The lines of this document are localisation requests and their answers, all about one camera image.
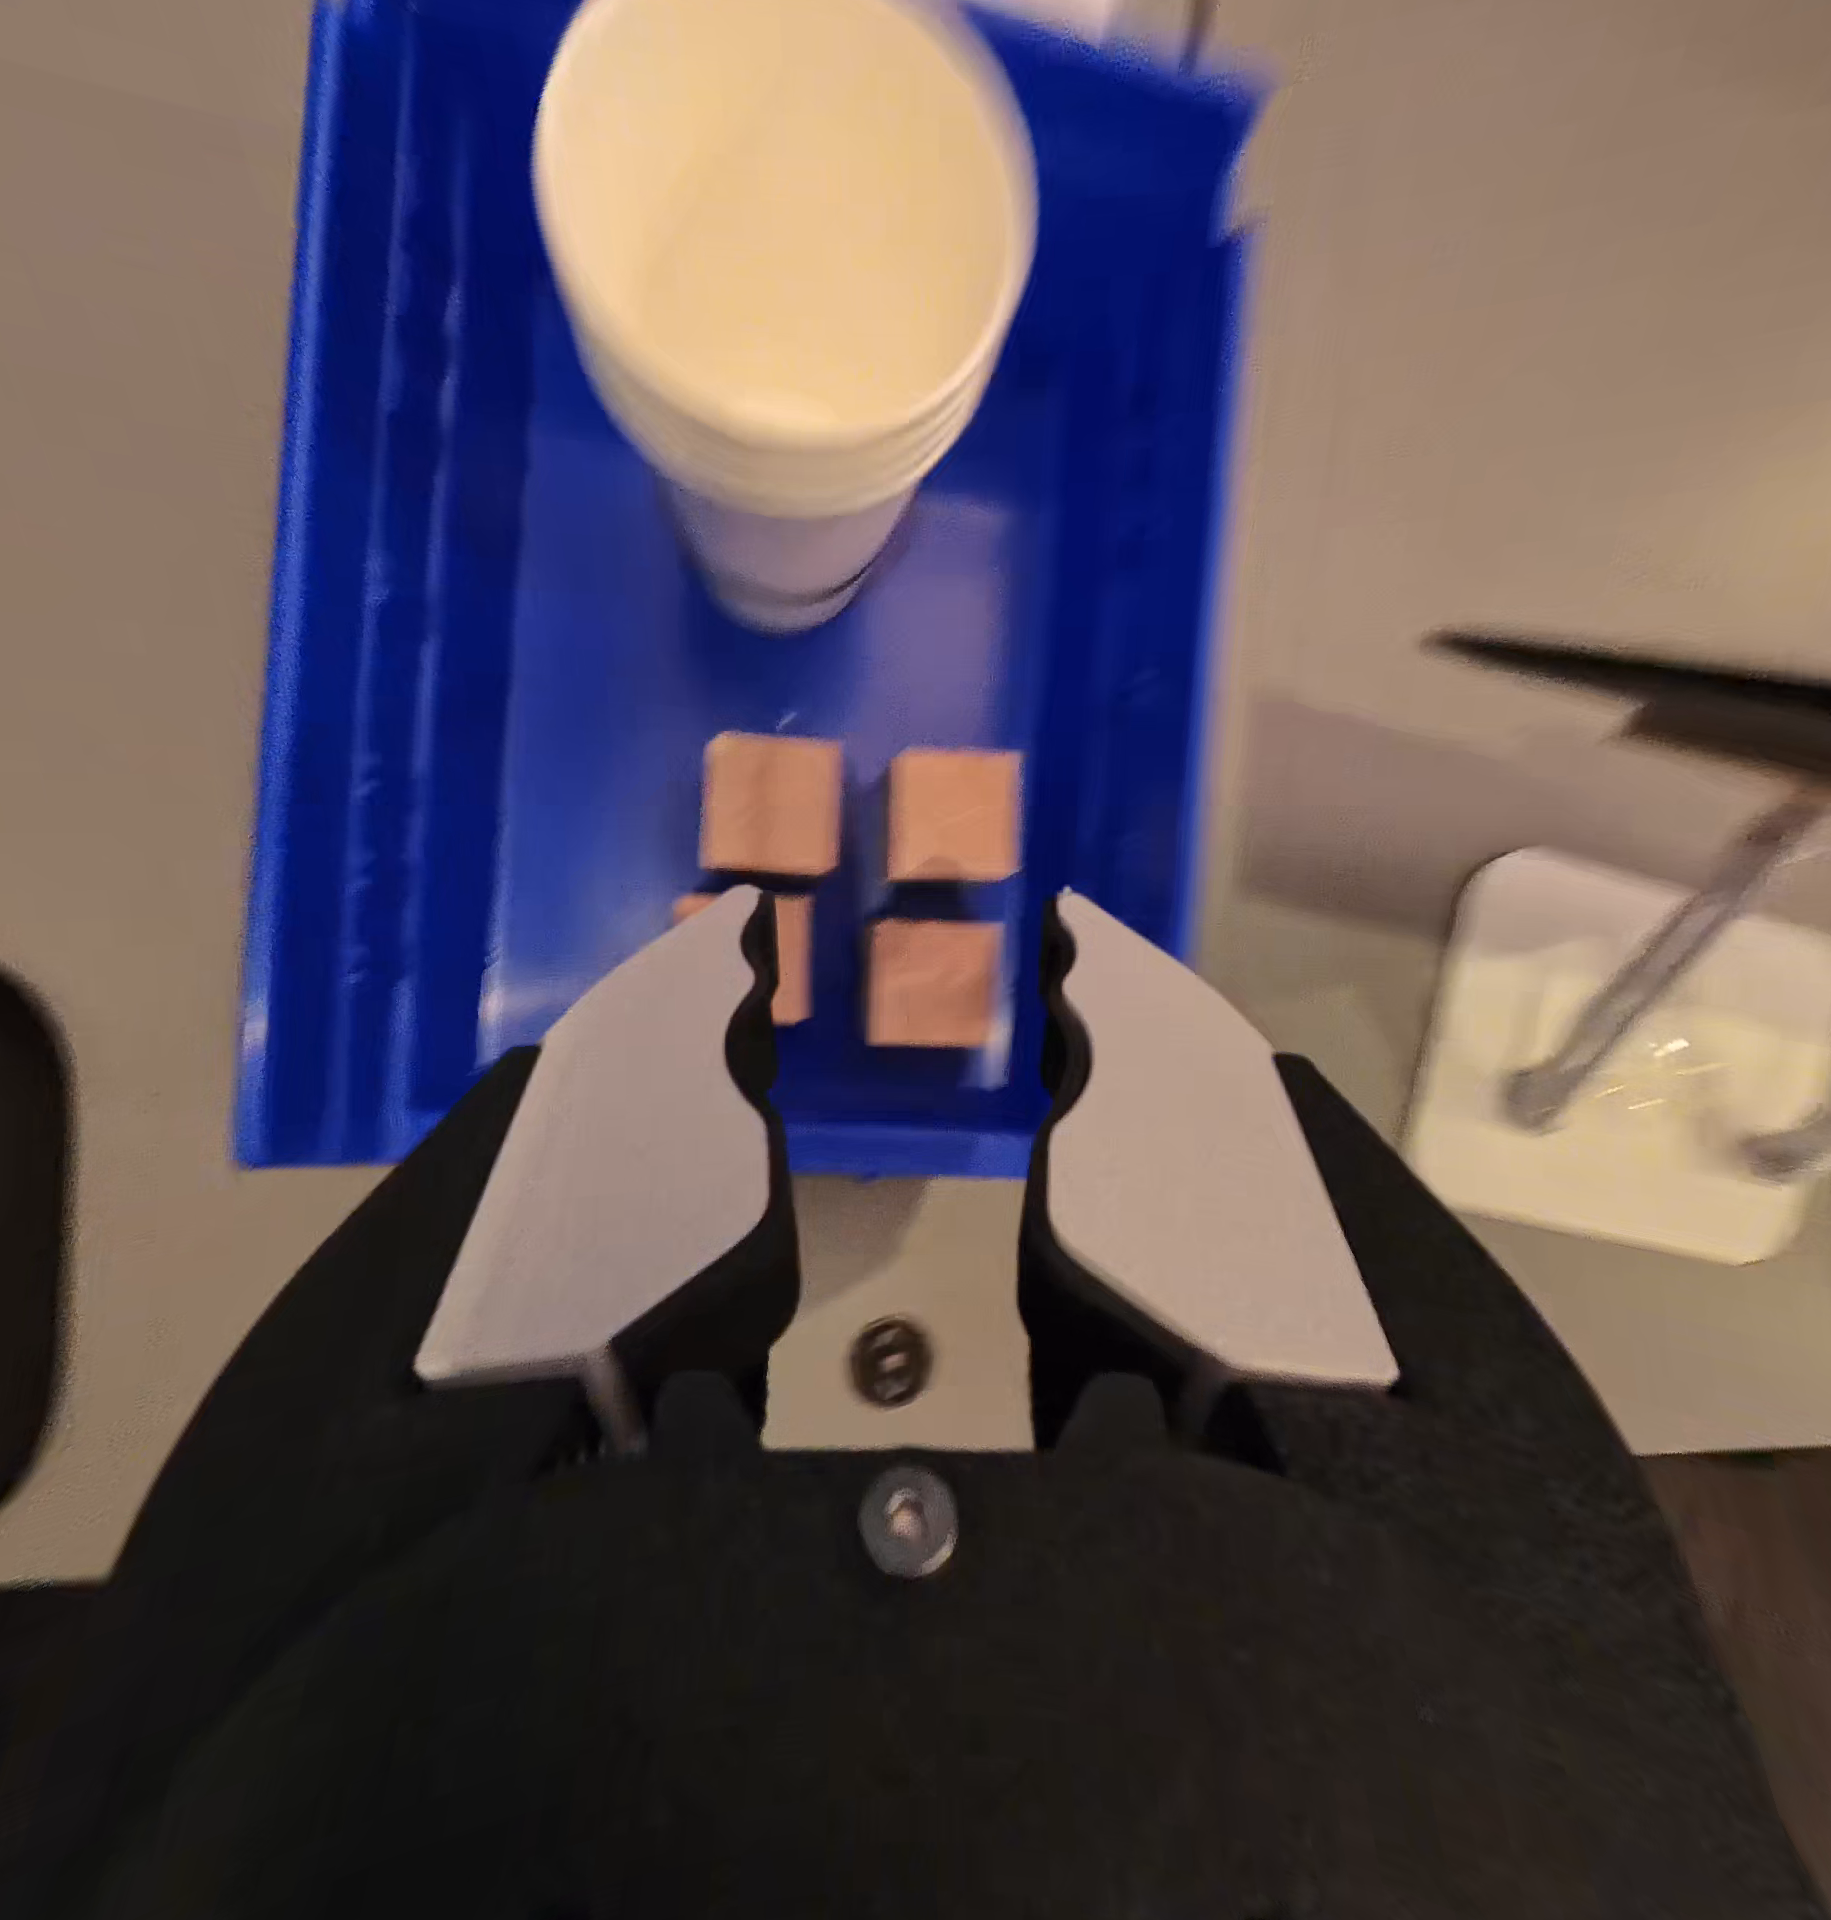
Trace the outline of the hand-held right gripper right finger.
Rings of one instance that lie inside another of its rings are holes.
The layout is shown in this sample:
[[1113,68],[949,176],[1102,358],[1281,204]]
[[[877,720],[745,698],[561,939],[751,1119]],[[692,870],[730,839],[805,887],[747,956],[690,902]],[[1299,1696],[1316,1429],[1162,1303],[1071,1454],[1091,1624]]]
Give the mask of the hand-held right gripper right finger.
[[1073,887],[1045,910],[1046,1117],[1017,1305],[1034,1423],[1098,1375],[1172,1421],[1231,1386],[1384,1396],[1401,1365],[1276,1054],[1183,963]]

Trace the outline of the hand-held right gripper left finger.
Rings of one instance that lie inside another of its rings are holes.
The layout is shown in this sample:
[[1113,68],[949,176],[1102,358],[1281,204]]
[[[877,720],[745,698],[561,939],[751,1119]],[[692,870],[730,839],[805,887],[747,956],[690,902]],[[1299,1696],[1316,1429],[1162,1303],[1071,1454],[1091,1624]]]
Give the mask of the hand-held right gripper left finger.
[[777,910],[735,885],[552,1024],[423,1334],[425,1386],[568,1381],[594,1411],[651,1411],[700,1374],[767,1408],[803,1291]]

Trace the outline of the wooden cube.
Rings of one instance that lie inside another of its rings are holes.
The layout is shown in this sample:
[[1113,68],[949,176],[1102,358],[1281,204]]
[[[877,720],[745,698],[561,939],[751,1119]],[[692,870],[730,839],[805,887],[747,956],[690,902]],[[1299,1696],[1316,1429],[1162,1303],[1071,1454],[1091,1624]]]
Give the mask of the wooden cube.
[[870,1049],[979,1050],[997,1026],[1003,931],[991,921],[877,920],[864,943]]
[[822,878],[841,863],[845,753],[823,737],[716,733],[704,749],[700,865]]
[[752,1009],[758,963],[743,947],[758,920],[774,925],[774,963],[767,1019],[777,1028],[805,1022],[811,1013],[811,904],[754,885],[735,885],[718,896],[690,894],[671,909],[671,931],[660,943],[669,989],[682,989],[698,1019],[718,1026]]
[[1023,870],[1023,755],[902,751],[886,782],[890,885],[996,885]]

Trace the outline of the blue plastic bin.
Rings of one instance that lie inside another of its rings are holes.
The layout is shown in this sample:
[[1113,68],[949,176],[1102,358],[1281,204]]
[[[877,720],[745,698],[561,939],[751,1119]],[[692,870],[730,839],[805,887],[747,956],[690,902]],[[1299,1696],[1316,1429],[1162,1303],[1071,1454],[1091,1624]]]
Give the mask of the blue plastic bin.
[[[395,1162],[664,932],[716,733],[826,737],[843,858],[790,1160],[1019,1178],[1037,968],[1071,887],[1176,956],[1200,921],[1217,546],[1243,360],[1250,73],[971,13],[1028,118],[1042,228],[966,437],[856,602],[767,636],[708,594],[571,347],[530,143],[573,5],[318,5],[272,566],[235,1151]],[[864,1040],[884,774],[1014,751],[1019,876],[909,918],[1003,939],[1009,1050]]]

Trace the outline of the black padded wrist rest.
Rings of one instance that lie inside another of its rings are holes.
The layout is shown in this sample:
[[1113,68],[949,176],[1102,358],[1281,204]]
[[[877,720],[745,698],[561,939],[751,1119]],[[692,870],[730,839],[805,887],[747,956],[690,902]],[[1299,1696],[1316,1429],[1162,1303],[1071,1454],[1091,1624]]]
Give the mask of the black padded wrist rest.
[[66,1046],[0,970],[0,1507],[34,1466],[58,1399],[73,1172]]

